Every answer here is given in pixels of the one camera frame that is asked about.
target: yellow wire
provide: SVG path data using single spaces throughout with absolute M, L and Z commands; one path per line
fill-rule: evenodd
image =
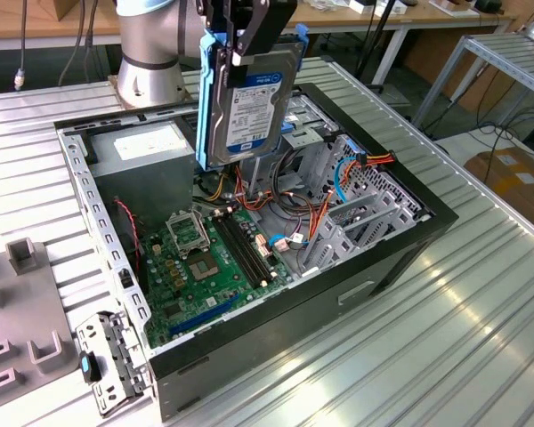
M 222 173 L 222 176 L 220 177 L 220 183 L 217 186 L 217 190 L 213 194 L 213 196 L 208 197 L 206 200 L 208 202 L 213 202 L 216 200 L 221 194 L 222 194 L 222 188 L 223 188 L 223 179 L 225 178 L 225 175 Z
M 382 156 L 368 156 L 368 158 L 386 158 L 389 157 L 389 154 L 383 154 Z

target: white connector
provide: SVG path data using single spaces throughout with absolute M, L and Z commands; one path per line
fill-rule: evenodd
M 14 89 L 16 89 L 16 91 L 19 91 L 21 89 L 21 87 L 24 85 L 25 79 L 26 71 L 21 68 L 18 68 L 18 72 L 16 72 L 16 76 L 14 76 Z

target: green circuit board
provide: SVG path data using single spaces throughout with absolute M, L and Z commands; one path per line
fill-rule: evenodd
M 232 217 L 240 227 L 250 231 L 251 238 L 260 233 L 246 211 L 237 211 Z M 174 326 L 186 325 L 185 322 L 194 321 L 198 315 L 209 316 L 214 313 L 210 312 L 213 309 L 222 311 L 202 322 L 207 323 L 291 280 L 279 255 L 273 254 L 271 263 L 263 262 L 277 276 L 266 287 L 256 286 L 254 289 L 215 229 L 212 219 L 204 218 L 202 223 L 210 239 L 209 251 L 194 251 L 186 259 L 176 252 L 167 227 L 141 239 L 147 254 L 148 292 L 145 292 L 145 297 L 152 313 L 145 331 L 152 348 L 172 341 L 175 338 L 171 334 Z M 189 230 L 182 231 L 183 236 L 189 234 Z M 251 245 L 257 251 L 255 242 Z

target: hard drive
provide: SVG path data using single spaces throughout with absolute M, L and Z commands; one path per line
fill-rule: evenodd
M 244 83 L 214 85 L 207 138 L 198 137 L 198 143 L 205 145 L 204 150 L 198 149 L 206 153 L 198 159 L 202 167 L 261 156 L 277 147 L 303 48 L 302 42 L 276 44 L 269 53 L 254 57 Z M 226 78 L 226 69 L 221 65 L 215 71 L 215 82 Z

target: robotic arm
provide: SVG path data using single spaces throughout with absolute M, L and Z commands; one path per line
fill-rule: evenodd
M 118 0 L 123 48 L 118 92 L 136 108 L 183 100 L 178 57 L 200 55 L 205 29 L 225 34 L 233 85 L 254 55 L 271 50 L 295 8 L 296 0 Z
M 204 20 L 194 0 L 119 0 L 123 60 L 118 93 L 141 108 L 186 96 L 179 56 L 199 57 Z

